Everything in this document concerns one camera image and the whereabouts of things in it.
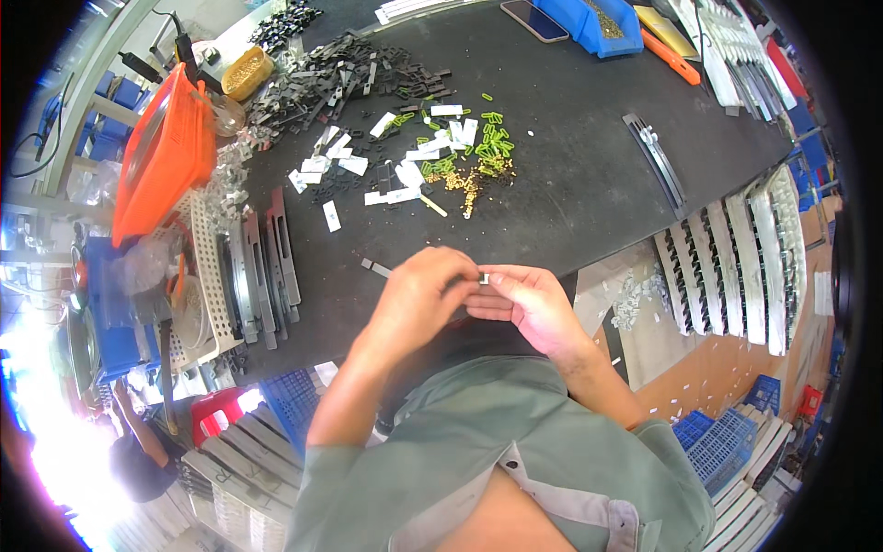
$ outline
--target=black cable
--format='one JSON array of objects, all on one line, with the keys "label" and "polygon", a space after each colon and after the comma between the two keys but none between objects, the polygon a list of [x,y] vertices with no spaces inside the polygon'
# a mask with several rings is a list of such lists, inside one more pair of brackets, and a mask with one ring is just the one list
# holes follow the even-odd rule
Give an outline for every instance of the black cable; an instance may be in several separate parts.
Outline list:
[{"label": "black cable", "polygon": [[693,11],[696,13],[696,27],[699,30],[699,63],[702,65],[702,73],[699,75],[699,86],[710,97],[712,94],[708,91],[706,78],[706,38],[702,35],[702,24],[699,23],[699,0],[693,0]]},{"label": "black cable", "polygon": [[[29,177],[32,174],[36,174],[36,173],[40,172],[41,170],[45,169],[47,167],[47,165],[49,165],[49,162],[51,162],[52,159],[55,157],[56,153],[58,153],[58,144],[61,143],[61,113],[62,113],[62,108],[64,107],[64,97],[67,96],[67,89],[71,85],[72,81],[73,81],[73,73],[71,73],[71,76],[67,78],[67,84],[64,85],[64,90],[61,93],[61,98],[58,100],[58,117],[56,118],[56,123],[58,125],[58,140],[56,140],[55,147],[52,148],[52,153],[49,154],[49,159],[47,159],[45,162],[41,163],[41,165],[39,167],[37,167],[36,169],[31,169],[28,172],[15,173],[10,170],[9,176],[11,176],[13,178],[24,178],[24,177]],[[31,136],[34,136],[34,135],[39,136],[39,134],[37,134],[37,132],[31,132],[21,142],[19,142],[19,144],[12,150],[12,153],[15,154],[15,152],[19,151],[19,148],[24,146],[25,142],[27,142],[28,139],[30,139]]]},{"label": "black cable", "polygon": [[156,15],[168,15],[169,17],[171,17],[172,22],[175,23],[175,28],[177,29],[177,33],[182,34],[184,32],[183,29],[181,28],[181,21],[177,18],[177,15],[175,15],[174,13],[168,13],[167,11],[157,11],[157,10],[154,10],[153,8],[151,8],[150,11],[152,11]]}]

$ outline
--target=metal bracket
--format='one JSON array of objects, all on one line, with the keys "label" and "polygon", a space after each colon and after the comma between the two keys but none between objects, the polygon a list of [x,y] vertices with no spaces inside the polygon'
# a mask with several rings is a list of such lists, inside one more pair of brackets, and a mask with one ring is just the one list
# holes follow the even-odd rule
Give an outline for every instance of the metal bracket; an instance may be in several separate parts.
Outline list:
[{"label": "metal bracket", "polygon": [[638,142],[641,151],[644,152],[644,156],[653,167],[656,178],[662,183],[662,190],[665,192],[675,216],[678,220],[683,220],[687,216],[687,209],[683,199],[681,182],[677,179],[674,169],[671,168],[671,163],[668,162],[668,158],[662,151],[659,137],[656,132],[653,132],[653,127],[648,126],[644,119],[634,113],[624,116],[623,122],[628,126],[629,132]]},{"label": "metal bracket", "polygon": [[242,223],[234,223],[230,228],[230,264],[233,269],[233,288],[239,305],[239,318],[242,321],[242,335],[246,343],[258,340],[258,323],[254,316],[252,298],[258,296],[257,276],[248,274],[245,267],[245,244]]},{"label": "metal bracket", "polygon": [[277,320],[279,323],[276,329],[279,330],[279,338],[288,339],[287,322],[290,318],[297,317],[299,319],[299,317],[296,312],[291,314],[291,304],[288,300],[288,292],[285,290],[282,269],[279,266],[279,249],[276,245],[273,216],[271,214],[272,210],[268,211],[265,215],[267,231],[264,233],[264,239],[267,240],[265,242],[267,246],[265,251],[267,251],[267,265],[269,268],[268,287],[270,289],[270,301],[273,305],[273,312],[278,314]]},{"label": "metal bracket", "polygon": [[298,275],[294,271],[294,256],[291,253],[291,234],[288,232],[285,198],[281,186],[273,190],[272,197],[273,207],[268,214],[272,219],[271,222],[275,232],[276,249],[279,253],[279,265],[282,268],[288,304],[295,306],[300,304],[300,289],[298,288]]},{"label": "metal bracket", "polygon": [[267,271],[264,269],[264,255],[260,244],[258,215],[251,212],[245,219],[245,274],[253,275],[254,288],[257,290],[260,304],[260,324],[264,330],[264,343],[268,349],[277,347],[275,340],[275,320],[273,307],[270,304],[270,293],[267,286]]}]

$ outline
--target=finger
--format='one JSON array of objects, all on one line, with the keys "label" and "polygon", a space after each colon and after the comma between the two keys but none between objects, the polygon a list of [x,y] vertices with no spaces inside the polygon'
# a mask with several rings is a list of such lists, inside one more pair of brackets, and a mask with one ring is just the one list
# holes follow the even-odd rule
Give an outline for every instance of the finger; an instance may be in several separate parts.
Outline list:
[{"label": "finger", "polygon": [[452,252],[452,253],[456,254],[457,256],[462,257],[463,259],[469,261],[471,264],[475,265],[476,268],[478,267],[476,262],[472,260],[472,257],[467,255],[466,253],[463,253],[459,249],[454,249],[453,247],[448,247],[448,246],[441,246],[438,249],[439,249],[439,251]]},{"label": "finger", "polygon": [[501,320],[501,321],[511,321],[512,320],[512,311],[511,310],[502,310],[500,308],[486,308],[483,306],[468,306],[466,307],[466,313],[474,318],[480,318],[482,320]]},{"label": "finger", "polygon": [[517,264],[483,264],[479,265],[479,270],[488,274],[500,272],[517,280],[523,280],[534,271],[534,267],[523,267]]},{"label": "finger", "polygon": [[435,267],[435,274],[441,279],[442,285],[447,285],[455,276],[462,276],[464,280],[478,282],[481,278],[479,267],[465,254],[459,253],[449,247],[440,250],[440,256]]},{"label": "finger", "polygon": [[489,278],[491,287],[504,298],[513,303],[518,303],[523,308],[530,310],[536,302],[538,293],[530,287],[522,284],[516,278],[507,276],[501,272],[494,272]]},{"label": "finger", "polygon": [[479,288],[478,282],[468,280],[460,280],[448,289],[441,298],[441,306],[447,316],[451,316],[458,306],[461,306],[465,299],[472,295]]},{"label": "finger", "polygon": [[464,301],[466,306],[485,306],[488,308],[511,309],[512,301],[499,295],[472,294]]}]

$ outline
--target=pile of black parts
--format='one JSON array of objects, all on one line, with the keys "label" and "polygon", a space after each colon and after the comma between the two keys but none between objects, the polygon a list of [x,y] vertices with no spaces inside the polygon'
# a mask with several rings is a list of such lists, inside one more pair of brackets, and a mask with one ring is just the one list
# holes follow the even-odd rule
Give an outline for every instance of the pile of black parts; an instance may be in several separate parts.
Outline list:
[{"label": "pile of black parts", "polygon": [[305,131],[314,120],[337,121],[348,101],[370,94],[403,100],[453,94],[442,83],[450,70],[431,73],[410,60],[404,48],[377,48],[365,38],[343,34],[310,52],[300,68],[270,77],[246,105],[249,124],[269,128],[276,143],[286,131]]},{"label": "pile of black parts", "polygon": [[300,0],[273,15],[264,18],[258,28],[254,29],[248,41],[263,48],[272,55],[287,46],[290,36],[301,34],[313,21],[324,11],[315,10],[306,5],[306,0]]}]

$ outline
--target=red container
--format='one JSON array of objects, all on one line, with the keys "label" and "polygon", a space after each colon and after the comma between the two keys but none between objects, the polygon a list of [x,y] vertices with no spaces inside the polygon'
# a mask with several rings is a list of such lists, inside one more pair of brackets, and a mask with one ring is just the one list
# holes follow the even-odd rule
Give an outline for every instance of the red container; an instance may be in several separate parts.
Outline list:
[{"label": "red container", "polygon": [[193,87],[178,64],[156,91],[125,146],[117,185],[113,246],[149,234],[215,169],[215,129],[205,83]]},{"label": "red container", "polygon": [[797,409],[797,414],[815,416],[822,405],[822,392],[811,385],[804,385],[804,403]]}]

